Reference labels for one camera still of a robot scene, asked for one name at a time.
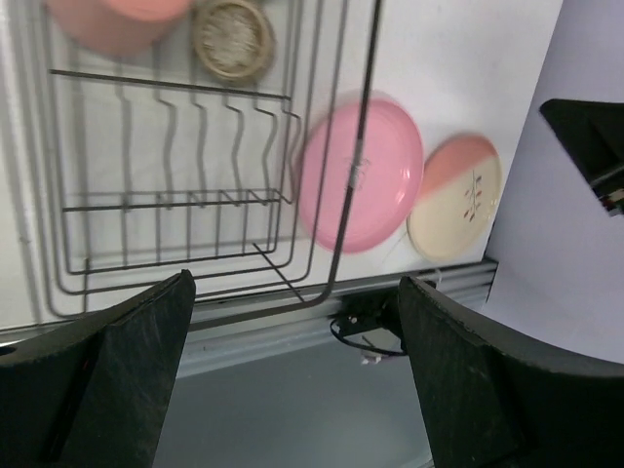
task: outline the black object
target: black object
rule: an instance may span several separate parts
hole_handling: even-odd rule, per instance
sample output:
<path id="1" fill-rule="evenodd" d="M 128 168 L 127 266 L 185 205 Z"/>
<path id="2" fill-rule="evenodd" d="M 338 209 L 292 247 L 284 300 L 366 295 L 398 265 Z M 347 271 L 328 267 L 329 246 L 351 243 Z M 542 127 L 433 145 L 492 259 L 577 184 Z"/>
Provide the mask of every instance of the black object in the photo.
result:
<path id="1" fill-rule="evenodd" d="M 624 104 L 552 99 L 540 111 L 604 208 L 624 213 Z"/>
<path id="2" fill-rule="evenodd" d="M 0 466 L 151 466 L 194 301 L 183 271 L 0 348 Z"/>
<path id="3" fill-rule="evenodd" d="M 436 468 L 615 467 L 624 366 L 504 327 L 405 278 L 399 306 Z"/>

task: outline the white countertop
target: white countertop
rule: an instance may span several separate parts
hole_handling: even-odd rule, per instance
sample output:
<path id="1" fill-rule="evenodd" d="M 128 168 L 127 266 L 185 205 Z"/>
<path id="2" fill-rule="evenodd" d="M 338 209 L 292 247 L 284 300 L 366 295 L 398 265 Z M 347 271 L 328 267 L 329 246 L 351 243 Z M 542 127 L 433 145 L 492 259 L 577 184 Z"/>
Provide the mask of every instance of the white countertop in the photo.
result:
<path id="1" fill-rule="evenodd" d="M 276 2 L 270 0 L 272 6 L 267 8 L 275 8 Z M 500 154 L 506 180 L 562 2 L 387 0 L 373 88 L 391 96 L 409 112 L 421 131 L 427 155 L 456 133 L 474 132 L 487 136 Z M 362 85 L 371 5 L 371 0 L 351 2 L 338 87 L 342 96 L 358 90 Z M 2 37 L 5 42 L 6 33 L 3 32 Z M 8 85 L 10 93 L 14 93 L 15 81 L 12 83 L 9 80 Z M 18 149 L 15 155 L 5 157 L 15 156 L 20 177 L 28 178 L 24 163 L 25 148 L 20 136 Z M 0 164 L 5 164 L 5 158 L 0 161 Z M 9 182 L 15 182 L 12 176 L 9 176 Z M 23 183 L 19 189 L 24 194 L 24 219 L 29 229 L 27 237 L 34 253 L 32 268 L 40 271 L 39 255 L 35 252 L 38 248 L 33 242 L 36 240 L 36 219 L 28 206 L 32 200 L 28 194 L 28 183 Z M 5 312 L 0 314 L 0 329 L 33 320 L 12 206 L 8 187 L 0 183 L 0 215 L 6 218 L 4 236 L 0 239 L 7 253 L 3 257 L 3 270 L 5 275 L 11 276 L 2 278 L 0 283 L 7 286 L 2 289 L 6 292 L 2 295 Z M 405 226 L 402 226 L 377 248 L 367 253 L 345 255 L 340 263 L 338 279 L 443 266 L 434 265 L 418 255 L 406 233 Z M 481 260 L 488 234 L 489 230 L 468 253 L 452 264 Z M 309 241 L 302 241 L 298 249 L 305 249 L 308 245 Z M 301 285 L 327 281 L 331 257 L 331 253 L 317 248 L 311 274 Z M 295 272 L 305 270 L 304 260 L 295 261 L 292 266 L 294 276 Z M 240 261 L 252 263 L 249 259 Z M 190 266 L 192 271 L 197 268 L 197 265 Z M 171 271 L 175 270 L 163 272 L 163 277 Z M 244 286 L 267 278 L 277 280 L 274 272 L 267 272 L 261 278 L 252 278 L 243 284 L 236 278 L 215 280 L 210 288 Z M 67 281 L 74 281 L 73 285 L 77 286 L 82 279 Z M 40 297 L 41 291 L 41 285 L 37 285 Z M 94 305 L 103 306 L 131 293 L 135 292 L 110 296 L 102 304 L 98 304 L 95 298 Z M 79 300 L 80 297 L 71 299 L 71 305 L 67 303 L 67 307 L 76 312 L 74 309 Z M 59 309 L 65 307 L 65 298 L 57 292 L 55 302 Z"/>

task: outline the dish rack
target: dish rack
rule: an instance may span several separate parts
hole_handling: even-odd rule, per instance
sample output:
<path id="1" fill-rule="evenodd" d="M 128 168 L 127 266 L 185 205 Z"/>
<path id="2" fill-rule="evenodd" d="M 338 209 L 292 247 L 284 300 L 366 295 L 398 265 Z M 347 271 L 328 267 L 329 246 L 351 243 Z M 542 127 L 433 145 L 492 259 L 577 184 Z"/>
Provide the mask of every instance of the dish rack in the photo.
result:
<path id="1" fill-rule="evenodd" d="M 298 302 L 270 312 L 277 314 L 329 296 L 360 155 L 344 200 L 335 201 L 343 215 L 331 255 L 315 246 L 316 227 L 298 225 L 297 158 L 338 106 L 351 3 L 359 2 L 264 0 L 275 62 L 260 82 L 233 88 L 195 57 L 192 14 L 150 51 L 121 60 L 68 39 L 41 0 L 6 2 L 35 208 L 33 251 L 53 316 L 110 306 L 181 268 L 193 272 L 198 302 L 292 292 Z M 372 2 L 358 78 L 359 147 L 381 6 Z M 310 277 L 313 269 L 324 278 Z M 325 287 L 305 300 L 298 288 L 310 283 Z"/>

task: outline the wire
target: wire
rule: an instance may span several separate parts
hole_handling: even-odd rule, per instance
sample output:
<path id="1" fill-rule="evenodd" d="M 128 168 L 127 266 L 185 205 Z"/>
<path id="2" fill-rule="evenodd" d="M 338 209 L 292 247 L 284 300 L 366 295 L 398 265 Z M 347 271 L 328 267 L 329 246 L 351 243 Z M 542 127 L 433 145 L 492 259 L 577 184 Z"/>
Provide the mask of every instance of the wire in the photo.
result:
<path id="1" fill-rule="evenodd" d="M 339 331 L 336 331 L 334 326 L 337 323 L 337 319 L 333 319 L 330 323 L 330 332 L 333 335 L 333 337 L 335 339 L 337 339 L 338 341 L 340 341 L 342 344 L 349 346 L 351 348 L 356 348 L 356 349 L 360 349 L 362 351 L 370 351 L 372 353 L 376 353 L 376 354 L 380 354 L 382 356 L 388 356 L 388 357 L 404 357 L 407 356 L 408 353 L 404 352 L 404 351 L 390 351 L 388 349 L 381 349 L 381 348 L 377 348 L 375 346 L 368 346 L 366 344 L 360 344 L 360 343 L 354 343 L 353 341 L 345 338 L 344 336 L 342 336 L 340 334 Z"/>

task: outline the gray floor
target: gray floor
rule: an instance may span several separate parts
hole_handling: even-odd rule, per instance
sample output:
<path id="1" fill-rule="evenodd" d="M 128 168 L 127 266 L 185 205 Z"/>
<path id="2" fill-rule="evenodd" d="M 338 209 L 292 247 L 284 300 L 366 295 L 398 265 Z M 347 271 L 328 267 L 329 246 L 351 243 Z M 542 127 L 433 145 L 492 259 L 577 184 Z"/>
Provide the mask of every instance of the gray floor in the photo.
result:
<path id="1" fill-rule="evenodd" d="M 338 343 L 175 384 L 154 466 L 398 468 L 429 454 L 407 358 Z"/>

